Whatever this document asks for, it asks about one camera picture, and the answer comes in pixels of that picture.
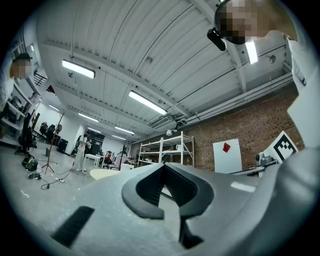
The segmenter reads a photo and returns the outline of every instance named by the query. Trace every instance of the camera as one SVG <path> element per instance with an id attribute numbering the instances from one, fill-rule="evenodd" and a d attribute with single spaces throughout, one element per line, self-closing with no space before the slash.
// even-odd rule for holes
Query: camera
<path id="1" fill-rule="evenodd" d="M 216 45 L 216 47 L 219 48 L 220 51 L 226 50 L 226 41 L 221 37 L 221 35 L 215 27 L 213 29 L 209 29 L 206 36 L 210 39 L 212 43 Z"/>

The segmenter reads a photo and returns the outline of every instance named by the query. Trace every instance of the extension cord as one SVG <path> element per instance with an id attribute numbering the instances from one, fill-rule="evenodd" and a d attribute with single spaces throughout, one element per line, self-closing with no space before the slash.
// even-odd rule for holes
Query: extension cord
<path id="1" fill-rule="evenodd" d="M 62 183 L 65 183 L 65 180 L 63 178 L 55 178 L 56 181 L 60 181 Z"/>

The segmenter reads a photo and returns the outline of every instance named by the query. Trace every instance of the concrete floor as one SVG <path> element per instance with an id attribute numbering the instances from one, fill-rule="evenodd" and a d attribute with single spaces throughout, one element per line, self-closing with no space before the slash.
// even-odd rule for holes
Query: concrete floor
<path id="1" fill-rule="evenodd" d="M 38 160 L 38 170 L 47 163 L 45 156 L 46 148 L 50 145 L 37 142 L 37 148 L 32 148 L 30 153 Z M 11 201 L 16 213 L 38 225 L 40 220 L 48 216 L 53 208 L 59 207 L 59 201 L 66 197 L 71 197 L 78 193 L 85 185 L 94 181 L 90 176 L 90 170 L 96 169 L 92 159 L 87 159 L 85 167 L 88 171 L 81 173 L 72 169 L 65 178 L 65 183 L 56 182 L 50 185 L 47 190 L 42 190 L 41 185 L 54 182 L 55 178 L 63 178 L 72 168 L 74 158 L 57 151 L 56 146 L 52 146 L 50 156 L 50 166 L 55 173 L 48 168 L 46 174 L 41 173 L 44 180 L 28 179 L 28 171 L 22 166 L 25 158 L 24 154 L 15 155 L 16 148 L 0 145 L 0 173 L 3 179 L 3 186 L 7 196 Z"/>

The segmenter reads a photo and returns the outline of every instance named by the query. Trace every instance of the fluorescent light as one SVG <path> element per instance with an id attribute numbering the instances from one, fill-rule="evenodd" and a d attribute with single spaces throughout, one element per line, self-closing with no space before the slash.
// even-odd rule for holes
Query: fluorescent light
<path id="1" fill-rule="evenodd" d="M 146 99 L 145 97 L 137 94 L 136 92 L 134 92 L 133 90 L 130 91 L 129 93 L 129 97 L 135 99 L 136 101 L 146 105 L 147 107 L 157 111 L 158 113 L 160 113 L 161 115 L 165 115 L 166 113 L 168 113 L 167 111 L 165 111 L 163 108 L 157 106 L 156 104 L 153 104 L 150 100 Z"/>
<path id="2" fill-rule="evenodd" d="M 72 62 L 67 61 L 65 59 L 62 61 L 62 66 L 69 69 L 69 70 L 73 70 L 75 72 L 78 72 L 84 76 L 92 78 L 92 79 L 94 79 L 96 76 L 96 72 L 94 70 L 86 68 L 86 67 L 78 65 L 78 64 L 75 64 L 75 63 L 72 63 Z"/>
<path id="3" fill-rule="evenodd" d="M 86 115 L 81 114 L 81 113 L 78 113 L 78 114 L 79 114 L 80 116 L 84 117 L 84 118 L 88 118 L 88 119 L 90 119 L 90 120 L 92 120 L 92 121 L 95 121 L 95 122 L 99 123 L 99 121 L 98 121 L 97 119 L 93 119 L 92 117 L 86 116 Z"/>
<path id="4" fill-rule="evenodd" d="M 51 108 L 57 110 L 57 111 L 60 111 L 58 108 L 56 108 L 56 107 L 54 107 L 54 106 L 52 106 L 52 105 L 50 105 L 50 104 L 49 104 L 49 106 L 50 106 Z"/>
<path id="5" fill-rule="evenodd" d="M 115 126 L 114 128 L 116 128 L 116 129 L 118 129 L 118 130 L 121 130 L 121 131 L 124 131 L 124 132 L 126 132 L 126 133 L 135 134 L 135 133 L 132 132 L 132 131 L 122 129 L 122 128 L 120 128 L 120 127 L 116 127 L 116 126 Z"/>
<path id="6" fill-rule="evenodd" d="M 90 128 L 90 127 L 88 127 L 88 129 L 91 130 L 91 131 L 97 132 L 97 133 L 101 133 L 101 131 L 92 129 L 92 128 Z"/>
<path id="7" fill-rule="evenodd" d="M 114 136 L 114 135 L 112 135 L 112 137 L 115 137 L 115 138 L 118 138 L 118 139 L 121 139 L 121 140 L 126 140 L 125 138 L 121 138 L 121 137 Z"/>
<path id="8" fill-rule="evenodd" d="M 256 63 L 258 61 L 258 55 L 255 43 L 253 41 L 246 42 L 245 47 L 249 55 L 250 64 Z"/>

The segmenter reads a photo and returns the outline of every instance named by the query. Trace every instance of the green object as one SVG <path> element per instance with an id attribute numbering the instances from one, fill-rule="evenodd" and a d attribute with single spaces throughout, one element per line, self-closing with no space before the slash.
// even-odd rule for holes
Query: green object
<path id="1" fill-rule="evenodd" d="M 22 165 L 29 171 L 35 171 L 37 170 L 37 167 L 38 167 L 38 161 L 33 158 L 26 157 L 23 160 Z"/>

